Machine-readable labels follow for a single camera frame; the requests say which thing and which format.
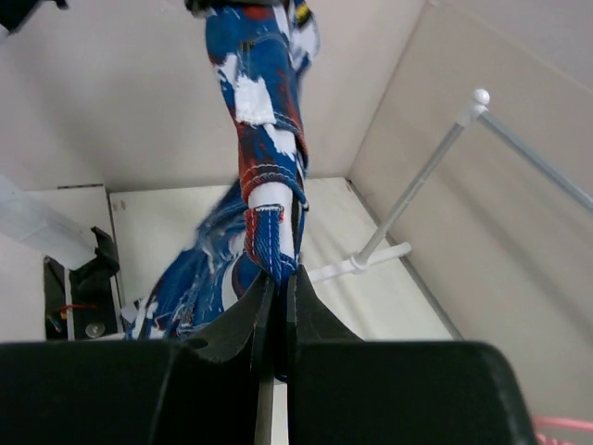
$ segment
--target beige wall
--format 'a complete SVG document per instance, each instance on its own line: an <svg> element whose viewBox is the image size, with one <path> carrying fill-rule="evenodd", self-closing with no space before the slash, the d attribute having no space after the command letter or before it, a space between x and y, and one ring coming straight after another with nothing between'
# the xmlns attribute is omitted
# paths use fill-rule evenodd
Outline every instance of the beige wall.
<svg viewBox="0 0 593 445"><path fill-rule="evenodd" d="M315 176L344 175L424 0L310 0L322 53L304 87ZM49 2L0 47L0 173L28 189L224 184L234 127L183 0Z"/></svg>
<svg viewBox="0 0 593 445"><path fill-rule="evenodd" d="M479 19L430 8L351 172L384 217L476 86L593 193L593 93ZM535 414L593 419L593 219L480 126L393 229L467 338L510 358Z"/></svg>

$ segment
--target red patch on fabric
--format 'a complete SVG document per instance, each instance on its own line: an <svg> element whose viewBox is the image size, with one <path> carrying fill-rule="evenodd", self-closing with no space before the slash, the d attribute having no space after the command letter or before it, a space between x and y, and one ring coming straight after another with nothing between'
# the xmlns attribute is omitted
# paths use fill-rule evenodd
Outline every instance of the red patch on fabric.
<svg viewBox="0 0 593 445"><path fill-rule="evenodd" d="M244 6L243 13L248 19L264 21L274 17L273 10L269 6Z"/></svg>

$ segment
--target blue, white and red garment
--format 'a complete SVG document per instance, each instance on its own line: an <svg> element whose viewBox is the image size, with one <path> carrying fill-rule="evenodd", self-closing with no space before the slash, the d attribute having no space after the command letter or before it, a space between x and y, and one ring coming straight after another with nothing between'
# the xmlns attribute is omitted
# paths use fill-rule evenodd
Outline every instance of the blue, white and red garment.
<svg viewBox="0 0 593 445"><path fill-rule="evenodd" d="M240 299L261 269L281 285L298 265L308 166L298 96L319 51L315 18L304 0L216 7L207 13L206 45L237 131L238 179L197 226L193 247L139 302L128 339L190 337ZM247 205L268 183L290 187L298 202L294 257L280 249L284 207Z"/></svg>

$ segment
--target metal rod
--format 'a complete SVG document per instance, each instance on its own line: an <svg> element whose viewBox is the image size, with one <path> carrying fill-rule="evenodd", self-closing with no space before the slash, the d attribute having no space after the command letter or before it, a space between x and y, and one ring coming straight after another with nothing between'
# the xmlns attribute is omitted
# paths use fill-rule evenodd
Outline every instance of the metal rod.
<svg viewBox="0 0 593 445"><path fill-rule="evenodd" d="M541 157L532 147L519 136L496 119L489 111L482 113L477 120L488 130L498 136L505 144L515 150L521 157L538 169L544 176L557 185L566 195L571 197L589 214L593 215L593 198L549 162Z"/></svg>
<svg viewBox="0 0 593 445"><path fill-rule="evenodd" d="M387 218L376 230L376 232L371 236L371 239L367 243L367 245L362 248L360 253L354 255L353 260L356 261L357 264L366 265L369 261L374 250L381 244L387 232L391 226L395 223L397 218L401 215L401 213L408 207L411 200L414 196L418 193L421 187L424 185L430 173L438 166L440 161L443 157L447 154L448 150L451 146L455 143L455 141L460 137L461 133L465 127L459 125L458 123L454 124L451 129L448 131L447 135L443 138L441 143L436 148L433 155L428 159L426 164L424 164L423 169L416 175L414 180L410 183L406 191L399 197L396 204L393 206L391 211L389 212L389 218Z"/></svg>

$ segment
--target plaid fabric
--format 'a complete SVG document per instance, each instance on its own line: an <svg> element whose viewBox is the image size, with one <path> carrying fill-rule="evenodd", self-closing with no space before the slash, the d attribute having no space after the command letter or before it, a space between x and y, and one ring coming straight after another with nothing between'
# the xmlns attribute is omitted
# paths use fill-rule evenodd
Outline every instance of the plaid fabric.
<svg viewBox="0 0 593 445"><path fill-rule="evenodd" d="M302 0L282 6L225 6L207 17L208 54L239 141L239 178L196 228L151 294L136 304L126 338L186 338L215 320L249 288L261 269L283 283L297 267L280 252L282 206L247 207L259 184L281 182L306 208L307 150L298 108L301 76L317 54L314 18ZM295 135L283 151L275 130ZM297 249L304 228L299 218Z"/></svg>

